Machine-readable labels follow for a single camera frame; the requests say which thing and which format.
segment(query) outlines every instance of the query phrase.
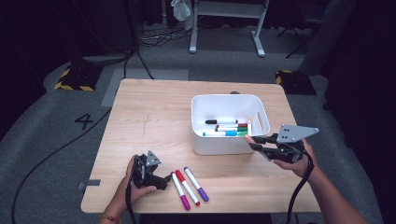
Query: red marker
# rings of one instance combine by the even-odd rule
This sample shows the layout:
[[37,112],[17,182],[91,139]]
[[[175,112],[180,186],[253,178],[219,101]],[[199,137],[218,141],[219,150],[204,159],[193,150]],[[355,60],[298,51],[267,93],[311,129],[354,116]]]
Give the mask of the red marker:
[[196,205],[199,205],[199,201],[197,199],[197,197],[195,196],[195,194],[192,192],[189,184],[187,183],[186,179],[184,178],[184,176],[181,174],[181,172],[179,170],[176,170],[176,176],[178,178],[178,180],[180,180],[181,184],[183,184],[184,188],[187,190],[187,192],[190,194],[190,197],[192,198],[192,200],[194,201],[194,203]]

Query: pink marker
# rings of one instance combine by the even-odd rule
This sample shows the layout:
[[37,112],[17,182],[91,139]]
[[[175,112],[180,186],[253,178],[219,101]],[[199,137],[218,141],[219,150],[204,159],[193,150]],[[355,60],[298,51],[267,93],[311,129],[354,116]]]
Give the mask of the pink marker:
[[195,196],[195,194],[192,192],[189,184],[187,183],[186,179],[184,178],[183,174],[179,171],[176,170],[176,175],[178,180],[180,180],[180,182],[183,184],[184,188],[187,190],[187,192],[190,194],[190,197],[192,198],[192,200],[194,201],[194,203],[196,205],[199,205],[199,201],[197,199],[197,197]]
[[178,183],[175,172],[172,172],[171,174],[172,174],[172,179],[174,180],[177,192],[180,195],[180,199],[183,202],[184,207],[186,208],[186,210],[190,210],[189,201],[187,201],[186,195],[184,195],[183,189],[181,188],[180,184]]

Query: wooden table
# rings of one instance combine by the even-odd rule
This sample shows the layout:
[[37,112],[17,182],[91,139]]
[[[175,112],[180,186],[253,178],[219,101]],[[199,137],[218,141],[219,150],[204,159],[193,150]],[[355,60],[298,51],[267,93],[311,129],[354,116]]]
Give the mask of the wooden table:
[[[281,124],[295,124],[283,89],[275,84],[124,79],[111,111],[81,204],[87,213],[103,212],[134,154],[148,150],[163,162],[154,172],[164,177],[189,166],[209,202],[186,211],[174,183],[134,205],[136,213],[278,213],[287,212],[291,194],[301,178],[267,161],[259,152],[201,156],[192,149],[191,99],[199,94],[239,91],[258,96],[269,119],[270,133]],[[193,184],[187,178],[191,188]],[[319,212],[311,188],[298,194],[294,212]]]

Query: black marker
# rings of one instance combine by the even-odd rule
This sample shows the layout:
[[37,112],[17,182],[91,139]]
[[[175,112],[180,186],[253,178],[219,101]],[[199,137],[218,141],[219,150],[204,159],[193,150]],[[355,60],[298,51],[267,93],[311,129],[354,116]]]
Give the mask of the black marker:
[[238,123],[237,119],[207,119],[205,121],[207,124],[233,124]]

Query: white plastic bin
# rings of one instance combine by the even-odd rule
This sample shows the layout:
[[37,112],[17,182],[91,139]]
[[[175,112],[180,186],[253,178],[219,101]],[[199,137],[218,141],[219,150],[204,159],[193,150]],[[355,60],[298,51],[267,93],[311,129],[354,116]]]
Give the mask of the white plastic bin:
[[252,153],[243,136],[204,136],[214,132],[216,124],[206,124],[210,119],[236,119],[238,123],[251,120],[251,136],[266,135],[270,124],[262,105],[255,95],[210,94],[197,95],[191,100],[191,127],[193,149],[200,155]]

